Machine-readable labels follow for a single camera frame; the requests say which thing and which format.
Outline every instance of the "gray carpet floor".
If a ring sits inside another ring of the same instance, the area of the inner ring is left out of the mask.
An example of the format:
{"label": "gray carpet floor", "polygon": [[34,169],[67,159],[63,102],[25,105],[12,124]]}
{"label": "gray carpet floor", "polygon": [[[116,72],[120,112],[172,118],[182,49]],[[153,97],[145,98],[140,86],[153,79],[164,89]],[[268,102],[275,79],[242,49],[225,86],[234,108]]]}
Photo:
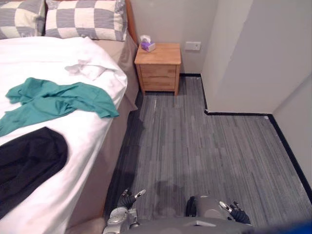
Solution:
{"label": "gray carpet floor", "polygon": [[140,219],[184,215],[192,195],[238,201],[254,226],[312,218],[312,205],[270,121],[259,116],[207,116],[201,80],[180,80],[179,95],[137,98],[106,200],[146,189]]}

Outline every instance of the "bed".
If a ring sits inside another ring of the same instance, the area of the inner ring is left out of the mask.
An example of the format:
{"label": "bed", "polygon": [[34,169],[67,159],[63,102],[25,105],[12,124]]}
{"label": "bed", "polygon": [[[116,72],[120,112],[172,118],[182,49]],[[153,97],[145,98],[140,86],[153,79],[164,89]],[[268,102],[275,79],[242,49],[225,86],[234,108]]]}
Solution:
{"label": "bed", "polygon": [[[137,39],[129,0],[126,10],[128,27],[124,41],[53,37],[0,40],[0,117],[18,106],[4,98],[8,89],[27,77],[100,87],[110,95],[119,112],[118,117],[100,119],[95,113],[76,110],[0,137],[3,145],[47,126],[61,133],[69,148],[64,168],[0,220],[0,233],[101,233],[106,194],[128,114],[137,109],[138,82],[133,64]],[[93,80],[94,77],[86,78],[85,73],[73,73],[76,65],[104,67],[104,72]]]}

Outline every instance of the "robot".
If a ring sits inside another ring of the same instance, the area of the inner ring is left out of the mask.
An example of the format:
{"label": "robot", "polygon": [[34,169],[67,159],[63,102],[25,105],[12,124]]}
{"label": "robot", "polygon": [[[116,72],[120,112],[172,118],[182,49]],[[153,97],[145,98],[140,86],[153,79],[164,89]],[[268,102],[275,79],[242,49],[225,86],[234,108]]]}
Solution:
{"label": "robot", "polygon": [[132,209],[142,190],[132,195],[126,189],[111,212],[103,234],[223,234],[254,233],[249,217],[237,202],[228,206],[208,196],[192,196],[186,207],[186,217],[168,218],[139,224],[137,211]]}

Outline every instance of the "gray and white pillow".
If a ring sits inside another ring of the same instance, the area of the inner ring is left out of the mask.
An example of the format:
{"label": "gray and white pillow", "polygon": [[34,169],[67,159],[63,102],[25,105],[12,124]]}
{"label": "gray and white pillow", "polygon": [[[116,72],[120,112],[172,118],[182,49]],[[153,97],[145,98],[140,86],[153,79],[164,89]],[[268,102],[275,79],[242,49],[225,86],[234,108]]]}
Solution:
{"label": "gray and white pillow", "polygon": [[45,35],[124,41],[127,15],[124,0],[46,0]]}
{"label": "gray and white pillow", "polygon": [[0,2],[0,39],[41,36],[44,0]]}

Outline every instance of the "purple tissue box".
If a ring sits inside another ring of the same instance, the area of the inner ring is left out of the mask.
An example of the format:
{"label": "purple tissue box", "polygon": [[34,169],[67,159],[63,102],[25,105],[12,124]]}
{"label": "purple tissue box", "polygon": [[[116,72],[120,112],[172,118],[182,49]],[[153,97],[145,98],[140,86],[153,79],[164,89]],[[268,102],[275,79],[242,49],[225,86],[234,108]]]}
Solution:
{"label": "purple tissue box", "polygon": [[151,42],[151,43],[141,42],[141,47],[143,50],[147,52],[151,52],[152,50],[156,49],[156,44],[154,42]]}

